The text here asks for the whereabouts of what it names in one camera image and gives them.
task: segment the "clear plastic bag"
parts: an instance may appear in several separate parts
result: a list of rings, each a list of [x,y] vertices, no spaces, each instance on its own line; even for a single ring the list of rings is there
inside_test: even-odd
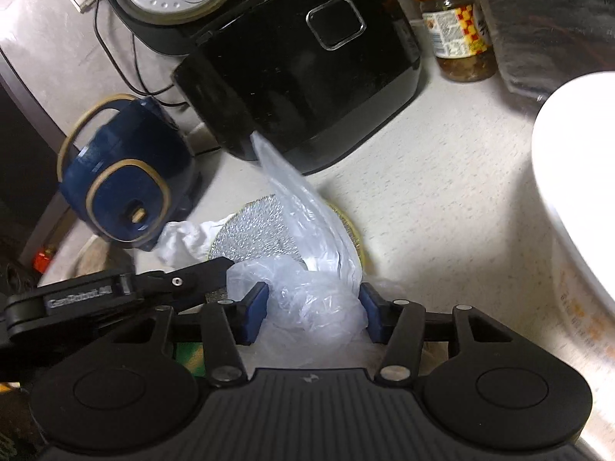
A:
[[[254,283],[269,285],[267,317],[258,339],[241,350],[248,369],[360,366],[370,347],[359,301],[362,269],[339,217],[260,135],[254,150],[282,205],[284,221],[307,269],[287,255],[246,260],[227,271],[229,298]]]

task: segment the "screw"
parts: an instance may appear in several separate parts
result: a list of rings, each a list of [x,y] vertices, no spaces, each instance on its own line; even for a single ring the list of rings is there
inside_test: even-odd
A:
[[[410,377],[410,369],[404,366],[386,366],[380,369],[380,376],[387,381],[404,381]]]
[[[235,366],[220,366],[211,371],[211,377],[216,381],[222,381],[228,383],[229,381],[235,381],[241,378],[244,373],[241,369]]]

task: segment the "white countertop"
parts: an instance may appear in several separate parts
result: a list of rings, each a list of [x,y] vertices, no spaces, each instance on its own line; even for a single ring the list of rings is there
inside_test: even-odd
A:
[[[67,0],[0,0],[0,12],[0,46],[62,129],[105,94],[124,90],[93,41],[90,15],[78,15]],[[20,16],[28,21],[20,24]],[[101,27],[112,46],[127,43],[125,28],[106,12]],[[143,56],[144,64],[153,60],[148,51]],[[173,63],[150,68],[152,84],[162,83]],[[575,347],[555,306],[550,226],[530,165],[536,106],[521,106],[499,76],[471,85],[446,81],[428,53],[424,70],[419,95],[402,113],[309,180],[361,231],[368,272],[402,283],[431,311],[474,305],[578,369],[595,400],[582,439],[615,460],[613,369]],[[68,84],[67,75],[78,80]],[[96,85],[85,88],[84,81]],[[193,118],[188,113],[181,124],[193,126]],[[218,220],[271,193],[251,164],[228,154],[199,161],[210,183],[192,221]],[[82,224],[67,244],[79,234],[88,235]],[[57,258],[77,250],[64,248]],[[161,268],[145,252],[136,266]]]

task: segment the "jar with orange lid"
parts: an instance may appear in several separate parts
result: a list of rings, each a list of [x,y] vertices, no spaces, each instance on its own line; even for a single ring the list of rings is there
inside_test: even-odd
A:
[[[453,81],[479,81],[497,71],[480,6],[473,0],[418,0],[436,60]]]

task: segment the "jar contents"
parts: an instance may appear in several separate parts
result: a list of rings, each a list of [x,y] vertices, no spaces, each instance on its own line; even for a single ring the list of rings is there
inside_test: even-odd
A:
[[[419,0],[436,60],[453,81],[493,76],[497,62],[480,6],[473,0]]]

